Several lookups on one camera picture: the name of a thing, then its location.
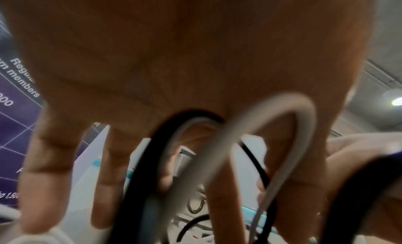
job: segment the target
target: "gray ceiling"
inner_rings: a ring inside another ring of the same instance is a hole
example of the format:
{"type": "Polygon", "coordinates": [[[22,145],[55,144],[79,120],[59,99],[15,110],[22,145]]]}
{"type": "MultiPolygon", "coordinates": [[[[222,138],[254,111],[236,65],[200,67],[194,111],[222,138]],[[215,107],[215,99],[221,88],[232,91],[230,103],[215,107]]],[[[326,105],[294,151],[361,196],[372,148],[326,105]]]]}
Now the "gray ceiling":
{"type": "Polygon", "coordinates": [[[402,131],[402,106],[382,94],[402,89],[402,0],[379,0],[371,52],[347,108],[381,130],[402,131]]]}

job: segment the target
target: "white cable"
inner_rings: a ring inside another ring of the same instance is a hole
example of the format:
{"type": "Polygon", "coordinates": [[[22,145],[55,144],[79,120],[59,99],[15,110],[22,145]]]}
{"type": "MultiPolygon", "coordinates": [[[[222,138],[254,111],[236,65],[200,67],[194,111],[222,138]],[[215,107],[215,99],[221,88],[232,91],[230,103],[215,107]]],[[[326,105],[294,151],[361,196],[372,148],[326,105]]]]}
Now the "white cable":
{"type": "MultiPolygon", "coordinates": [[[[252,134],[266,123],[287,114],[295,113],[297,119],[297,134],[293,146],[287,155],[278,174],[272,179],[267,194],[275,197],[284,180],[291,174],[312,139],[316,116],[312,101],[305,95],[285,93],[269,98],[253,106],[249,111],[224,125],[223,129],[211,139],[205,149],[191,160],[181,176],[173,183],[162,203],[162,215],[156,228],[156,238],[165,234],[166,225],[170,219],[190,199],[199,183],[208,185],[216,176],[227,159],[227,155],[243,134],[252,134]]],[[[250,228],[250,240],[254,240],[256,223],[272,200],[267,200],[260,206],[250,228]]]]}
{"type": "MultiPolygon", "coordinates": [[[[0,204],[0,218],[17,220],[21,213],[13,208],[0,204]]],[[[74,242],[57,227],[51,229],[47,235],[23,235],[8,244],[23,244],[29,242],[42,242],[46,244],[74,244],[74,242]]]]}

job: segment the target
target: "purple poster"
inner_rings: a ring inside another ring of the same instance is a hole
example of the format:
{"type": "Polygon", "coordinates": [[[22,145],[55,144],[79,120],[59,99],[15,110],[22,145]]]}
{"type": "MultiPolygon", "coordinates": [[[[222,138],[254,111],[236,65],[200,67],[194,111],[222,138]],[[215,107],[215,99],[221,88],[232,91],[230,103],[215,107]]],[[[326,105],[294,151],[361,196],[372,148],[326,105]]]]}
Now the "purple poster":
{"type": "MultiPolygon", "coordinates": [[[[18,58],[12,36],[0,14],[0,204],[17,207],[17,180],[23,171],[23,160],[41,105],[35,81],[18,58]]],[[[104,127],[94,124],[76,157],[104,127]]]]}

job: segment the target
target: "hand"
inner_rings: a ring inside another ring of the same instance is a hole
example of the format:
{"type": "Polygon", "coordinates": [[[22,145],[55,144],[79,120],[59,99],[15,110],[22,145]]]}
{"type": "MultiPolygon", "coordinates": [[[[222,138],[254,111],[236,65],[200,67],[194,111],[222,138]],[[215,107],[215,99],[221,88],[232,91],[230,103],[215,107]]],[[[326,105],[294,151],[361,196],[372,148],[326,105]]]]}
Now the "hand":
{"type": "MultiPolygon", "coordinates": [[[[373,133],[337,137],[328,139],[326,148],[328,171],[327,202],[320,214],[321,225],[318,226],[317,237],[321,234],[330,205],[345,181],[371,160],[400,151],[402,149],[402,133],[373,133]]],[[[368,216],[364,227],[361,229],[361,234],[401,243],[401,184],[393,187],[381,198],[368,216]]],[[[260,201],[264,195],[264,188],[260,180],[257,186],[261,191],[258,196],[258,201],[260,201]]]]}
{"type": "MultiPolygon", "coordinates": [[[[92,216],[93,225],[104,228],[121,202],[130,153],[166,118],[202,108],[230,119],[263,98],[297,91],[316,104],[318,127],[277,197],[276,225],[287,242],[306,242],[324,195],[325,140],[362,68],[373,3],[1,0],[47,101],[19,180],[23,230],[44,232],[62,219],[74,152],[91,123],[111,126],[92,216]]],[[[272,173],[295,130],[289,115],[257,134],[270,147],[265,164],[272,173]]],[[[196,152],[212,133],[193,128],[178,145],[196,152]]],[[[230,163],[206,193],[216,243],[244,243],[230,163]]]]}

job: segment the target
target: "gray cable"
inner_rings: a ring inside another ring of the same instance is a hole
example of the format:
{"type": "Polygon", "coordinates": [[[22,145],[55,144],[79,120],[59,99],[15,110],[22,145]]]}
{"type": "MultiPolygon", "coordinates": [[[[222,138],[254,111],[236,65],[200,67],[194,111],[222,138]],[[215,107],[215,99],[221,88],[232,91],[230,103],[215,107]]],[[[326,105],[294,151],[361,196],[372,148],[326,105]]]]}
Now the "gray cable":
{"type": "Polygon", "coordinates": [[[212,177],[216,176],[225,163],[232,145],[239,142],[243,134],[252,134],[266,123],[287,113],[296,114],[296,138],[283,165],[275,173],[271,184],[268,186],[264,201],[253,219],[249,239],[252,243],[261,212],[268,208],[284,181],[302,158],[312,139],[316,123],[315,107],[305,95],[298,93],[279,94],[258,103],[249,111],[224,125],[223,129],[188,164],[186,170],[169,189],[162,202],[161,211],[163,213],[156,227],[156,237],[160,238],[165,234],[170,219],[185,206],[198,185],[200,183],[208,185],[212,181],[212,177]]]}

